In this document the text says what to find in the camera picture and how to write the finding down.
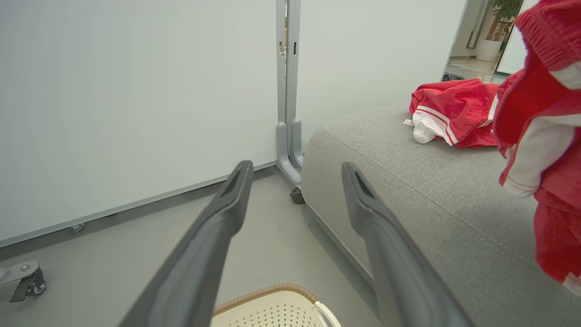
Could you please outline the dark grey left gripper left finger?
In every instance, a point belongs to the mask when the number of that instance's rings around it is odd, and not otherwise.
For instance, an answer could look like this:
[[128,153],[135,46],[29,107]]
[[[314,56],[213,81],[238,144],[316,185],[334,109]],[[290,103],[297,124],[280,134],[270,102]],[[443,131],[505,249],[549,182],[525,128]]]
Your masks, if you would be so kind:
[[207,327],[231,239],[240,231],[253,182],[239,162],[129,309],[121,327]]

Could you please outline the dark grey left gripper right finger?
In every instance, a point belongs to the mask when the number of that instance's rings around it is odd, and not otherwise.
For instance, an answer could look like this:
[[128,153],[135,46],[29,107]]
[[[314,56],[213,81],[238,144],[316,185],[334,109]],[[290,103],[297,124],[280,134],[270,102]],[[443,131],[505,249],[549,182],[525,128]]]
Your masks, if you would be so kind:
[[351,227],[364,240],[380,318],[399,327],[473,327],[474,323],[363,172],[342,164]]

